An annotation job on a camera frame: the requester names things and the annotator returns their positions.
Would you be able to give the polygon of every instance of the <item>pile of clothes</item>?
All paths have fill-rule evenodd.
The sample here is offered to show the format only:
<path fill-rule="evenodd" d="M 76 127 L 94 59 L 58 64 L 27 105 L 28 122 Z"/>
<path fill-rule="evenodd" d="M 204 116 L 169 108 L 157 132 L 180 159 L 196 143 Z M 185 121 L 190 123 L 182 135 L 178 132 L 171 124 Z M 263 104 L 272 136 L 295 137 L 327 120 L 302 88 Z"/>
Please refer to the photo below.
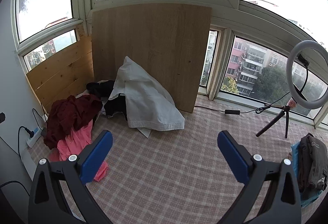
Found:
<path fill-rule="evenodd" d="M 291 146 L 293 170 L 301 194 L 301 207 L 313 203 L 327 187 L 327 147 L 311 133 Z"/>
<path fill-rule="evenodd" d="M 44 143 L 55 149 L 51 161 L 78 155 L 91 144 L 91 129 L 100 114 L 112 117 L 122 113 L 129 127 L 137 128 L 147 138 L 151 129 L 184 129 L 184 117 L 171 95 L 142 67 L 125 57 L 115 81 L 88 83 L 86 91 L 52 104 Z M 102 179 L 108 169 L 104 161 L 94 180 Z"/>

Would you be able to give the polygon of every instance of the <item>dark red clothing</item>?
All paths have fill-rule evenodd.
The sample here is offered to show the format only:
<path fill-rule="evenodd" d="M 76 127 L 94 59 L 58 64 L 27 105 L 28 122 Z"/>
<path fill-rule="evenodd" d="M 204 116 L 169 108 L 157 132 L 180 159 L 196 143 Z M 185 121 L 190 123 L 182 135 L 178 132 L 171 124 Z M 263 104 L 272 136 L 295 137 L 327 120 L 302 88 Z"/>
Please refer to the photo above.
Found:
<path fill-rule="evenodd" d="M 87 125 L 102 108 L 102 102 L 95 95 L 83 95 L 79 98 L 70 95 L 67 99 L 57 100 L 51 106 L 48 117 L 47 135 L 44 143 L 50 148 L 57 147 L 71 133 Z"/>

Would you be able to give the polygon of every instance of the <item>blue gripper pad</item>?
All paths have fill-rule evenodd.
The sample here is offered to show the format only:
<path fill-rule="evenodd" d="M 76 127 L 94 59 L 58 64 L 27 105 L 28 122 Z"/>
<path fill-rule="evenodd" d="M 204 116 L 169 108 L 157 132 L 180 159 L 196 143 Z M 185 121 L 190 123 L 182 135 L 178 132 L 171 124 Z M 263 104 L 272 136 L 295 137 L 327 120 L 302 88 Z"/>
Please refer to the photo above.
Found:
<path fill-rule="evenodd" d="M 86 160 L 81 165 L 80 179 L 83 184 L 91 182 L 95 177 L 102 162 L 113 145 L 113 136 L 109 131 L 105 131 L 97 145 L 93 148 Z"/>
<path fill-rule="evenodd" d="M 223 131 L 218 135 L 218 147 L 236 180 L 243 184 L 247 184 L 249 181 L 247 163 Z"/>

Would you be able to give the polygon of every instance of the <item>tripod leg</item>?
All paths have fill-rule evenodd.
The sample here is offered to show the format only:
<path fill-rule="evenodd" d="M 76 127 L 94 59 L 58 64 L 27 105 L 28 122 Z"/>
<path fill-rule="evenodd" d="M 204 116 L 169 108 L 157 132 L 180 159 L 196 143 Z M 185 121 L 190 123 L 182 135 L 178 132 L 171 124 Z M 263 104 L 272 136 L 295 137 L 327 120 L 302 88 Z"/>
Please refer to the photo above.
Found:
<path fill-rule="evenodd" d="M 287 138 L 287 134 L 288 134 L 288 123 L 289 123 L 289 111 L 286 112 L 286 132 L 285 132 L 285 138 Z"/>
<path fill-rule="evenodd" d="M 280 113 L 275 116 L 275 118 L 270 121 L 261 131 L 259 131 L 257 134 L 256 134 L 256 137 L 259 137 L 261 134 L 263 134 L 264 132 L 266 132 L 268 129 L 271 128 L 272 125 L 274 125 L 282 116 L 285 115 L 285 112 L 282 110 L 280 111 Z"/>

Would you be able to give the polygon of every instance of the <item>plaid cloth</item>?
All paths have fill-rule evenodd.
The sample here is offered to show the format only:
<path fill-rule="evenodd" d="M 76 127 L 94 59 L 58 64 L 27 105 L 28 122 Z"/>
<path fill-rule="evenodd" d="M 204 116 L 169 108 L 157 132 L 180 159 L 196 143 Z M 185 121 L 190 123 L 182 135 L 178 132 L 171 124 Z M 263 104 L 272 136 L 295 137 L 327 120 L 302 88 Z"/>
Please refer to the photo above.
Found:
<path fill-rule="evenodd" d="M 235 109 L 201 95 L 196 105 Z M 92 139 L 109 130 L 114 143 L 106 157 L 109 169 L 105 178 L 88 183 L 87 188 L 114 224 L 217 223 L 243 188 L 218 149 L 216 140 L 221 130 L 228 130 L 251 154 L 275 162 L 286 158 L 290 145 L 308 132 L 328 145 L 327 133 L 307 124 L 290 122 L 285 139 L 284 119 L 257 138 L 255 133 L 272 119 L 262 114 L 225 115 L 200 107 L 182 114 L 184 130 L 152 131 L 148 139 L 129 128 L 123 115 L 109 119 L 101 116 L 96 121 Z M 30 149 L 36 163 L 49 152 L 42 138 Z M 268 186 L 265 182 L 247 220 L 258 213 Z M 62 187 L 72 211 L 81 216 L 66 183 Z M 317 209 L 326 192 L 302 209 L 302 223 Z"/>

